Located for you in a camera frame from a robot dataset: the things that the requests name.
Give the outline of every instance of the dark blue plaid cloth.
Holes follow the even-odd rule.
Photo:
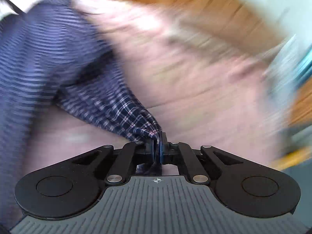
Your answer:
[[[52,102],[131,141],[160,126],[126,86],[109,42],[70,0],[44,0],[0,22],[0,222],[12,225],[14,187],[34,120]]]

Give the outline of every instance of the metal pin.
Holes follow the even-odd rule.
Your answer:
[[[196,175],[193,177],[193,180],[197,183],[204,183],[208,181],[208,177],[205,175]]]
[[[107,177],[107,180],[108,180],[109,182],[115,183],[115,182],[121,181],[121,180],[122,180],[122,177],[121,177],[120,175],[115,175],[115,174],[113,174],[113,175],[108,176],[108,177]]]

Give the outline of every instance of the gray gripper base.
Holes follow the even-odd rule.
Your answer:
[[[183,176],[134,176],[109,187],[90,210],[65,220],[26,216],[12,234],[303,234],[308,228],[288,213],[274,218],[251,218],[219,203],[206,186]]]

